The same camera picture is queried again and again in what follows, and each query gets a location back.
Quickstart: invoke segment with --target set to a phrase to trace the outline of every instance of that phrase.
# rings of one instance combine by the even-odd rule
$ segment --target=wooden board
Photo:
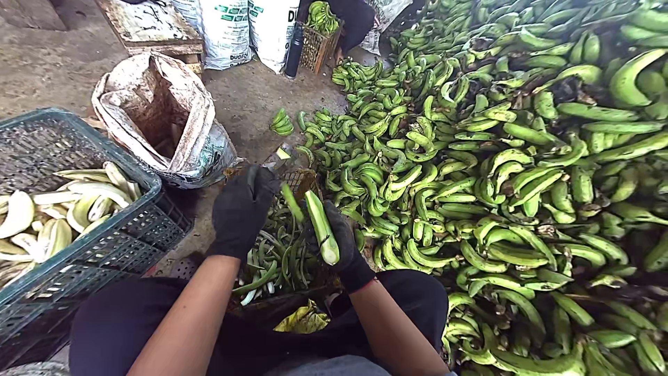
[[[67,29],[49,0],[0,0],[0,16],[17,27]]]
[[[201,54],[204,43],[169,0],[166,6],[145,1],[97,0],[102,13],[131,55],[146,51],[163,54]]]

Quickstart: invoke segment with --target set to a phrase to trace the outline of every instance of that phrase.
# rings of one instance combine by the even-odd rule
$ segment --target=black thermos bottle
[[[301,49],[304,46],[304,31],[301,29],[299,23],[295,24],[295,31],[293,32],[293,40],[290,44],[290,51],[288,52],[288,61],[285,64],[285,77],[294,79],[297,77],[297,68],[299,67],[299,58],[301,57]]]

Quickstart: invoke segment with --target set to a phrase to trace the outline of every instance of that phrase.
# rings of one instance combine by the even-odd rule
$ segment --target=black pants
[[[339,46],[344,54],[359,45],[373,27],[375,12],[364,0],[329,0],[332,13],[342,19],[345,24],[345,35],[341,36]]]
[[[414,270],[382,272],[378,279],[440,351],[448,313],[445,288],[435,278]],[[72,324],[71,374],[125,375],[186,283],[175,278],[143,278],[119,282],[94,294],[79,308]],[[332,321],[308,335],[274,332],[227,314],[207,374],[261,375],[286,361],[309,357],[351,354],[373,360],[348,296],[338,296],[332,309]]]

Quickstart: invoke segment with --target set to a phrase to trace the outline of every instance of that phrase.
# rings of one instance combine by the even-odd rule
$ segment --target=gloved hand
[[[216,239],[206,255],[236,257],[244,264],[280,186],[274,173],[260,165],[251,165],[232,178],[213,204]]]
[[[371,270],[362,254],[357,251],[355,236],[346,217],[329,200],[325,201],[323,206],[334,238],[339,245],[339,262],[329,267],[339,275],[348,293],[355,292],[374,279],[375,272]],[[315,229],[310,218],[305,221],[304,230],[309,250],[319,255],[320,244],[315,237]]]

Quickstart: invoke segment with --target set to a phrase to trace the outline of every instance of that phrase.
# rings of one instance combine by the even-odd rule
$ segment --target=green plastic crate
[[[0,290],[0,369],[44,361],[67,342],[81,302],[106,284],[138,278],[190,231],[159,176],[75,114],[36,110],[0,122],[0,193],[52,191],[51,173],[113,161],[144,192],[101,226]]]

